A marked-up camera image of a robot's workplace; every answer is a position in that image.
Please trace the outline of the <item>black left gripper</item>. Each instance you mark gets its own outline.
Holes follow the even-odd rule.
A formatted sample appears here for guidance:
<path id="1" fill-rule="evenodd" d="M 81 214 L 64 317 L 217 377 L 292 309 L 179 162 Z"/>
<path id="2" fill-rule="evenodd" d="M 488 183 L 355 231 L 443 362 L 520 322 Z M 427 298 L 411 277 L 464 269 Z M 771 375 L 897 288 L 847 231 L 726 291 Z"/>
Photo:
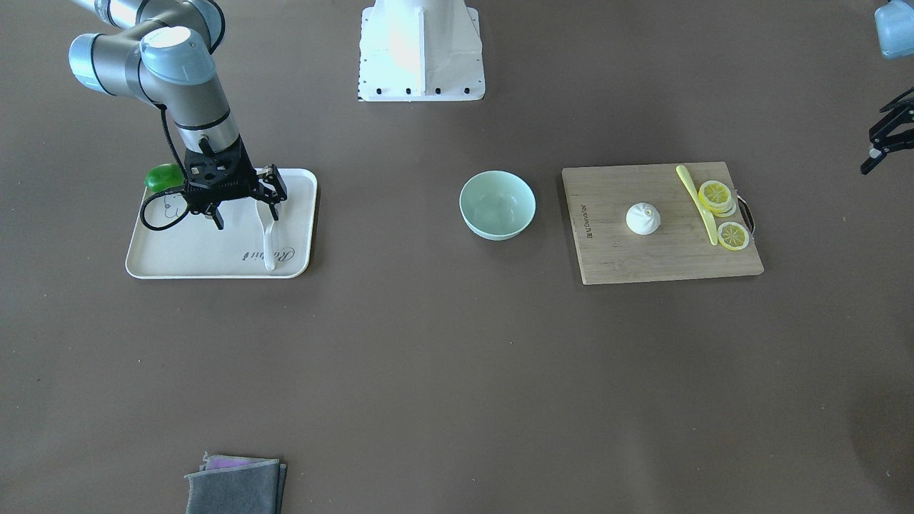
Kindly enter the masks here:
<path id="1" fill-rule="evenodd" d="M 913 148 L 913 88 L 889 101 L 879 109 L 884 114 L 868 131 L 870 150 L 860 166 L 860 173 L 868 175 L 889 153 Z"/>

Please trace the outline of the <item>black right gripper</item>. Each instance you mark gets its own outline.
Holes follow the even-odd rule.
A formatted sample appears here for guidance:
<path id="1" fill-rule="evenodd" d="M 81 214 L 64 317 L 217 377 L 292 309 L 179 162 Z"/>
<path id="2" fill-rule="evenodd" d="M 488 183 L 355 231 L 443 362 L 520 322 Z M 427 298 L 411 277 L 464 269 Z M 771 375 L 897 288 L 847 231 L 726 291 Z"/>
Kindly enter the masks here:
<path id="1" fill-rule="evenodd" d="M 251 165 L 241 137 L 221 151 L 200 153 L 185 150 L 185 201 L 192 214 L 203 214 L 224 230 L 219 205 L 224 201 L 253 198 L 261 222 L 277 222 L 281 205 L 288 199 L 278 167 L 268 165 L 258 172 Z"/>

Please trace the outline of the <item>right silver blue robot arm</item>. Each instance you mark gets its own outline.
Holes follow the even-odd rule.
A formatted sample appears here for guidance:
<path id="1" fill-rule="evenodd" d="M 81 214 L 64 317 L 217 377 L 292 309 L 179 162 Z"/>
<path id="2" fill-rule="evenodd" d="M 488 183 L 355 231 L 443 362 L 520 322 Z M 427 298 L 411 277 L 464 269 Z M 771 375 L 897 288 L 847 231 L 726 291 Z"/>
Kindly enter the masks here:
<path id="1" fill-rule="evenodd" d="M 288 194 L 275 166 L 251 165 L 219 81 L 213 52 L 225 34 L 222 10 L 212 1 L 81 1 L 117 34 L 83 34 L 69 49 L 78 82 L 111 96 L 157 108 L 173 121 L 186 147 L 177 170 L 156 178 L 152 198 L 183 196 L 185 212 L 224 228 L 219 206 L 253 198 L 270 219 Z"/>

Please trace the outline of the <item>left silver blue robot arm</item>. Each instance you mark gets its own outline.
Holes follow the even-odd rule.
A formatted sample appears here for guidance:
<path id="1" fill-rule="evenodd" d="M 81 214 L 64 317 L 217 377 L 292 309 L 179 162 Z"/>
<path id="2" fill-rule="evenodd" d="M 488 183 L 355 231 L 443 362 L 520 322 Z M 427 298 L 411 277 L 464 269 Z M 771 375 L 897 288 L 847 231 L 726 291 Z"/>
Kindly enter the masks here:
<path id="1" fill-rule="evenodd" d="M 879 49 L 884 58 L 900 59 L 913 54 L 913 6 L 911 1 L 888 1 L 874 13 Z M 886 156 L 913 148 L 913 130 L 897 131 L 912 126 L 913 88 L 889 101 L 879 109 L 882 118 L 868 129 L 870 149 L 860 166 L 863 176 L 871 173 Z"/>

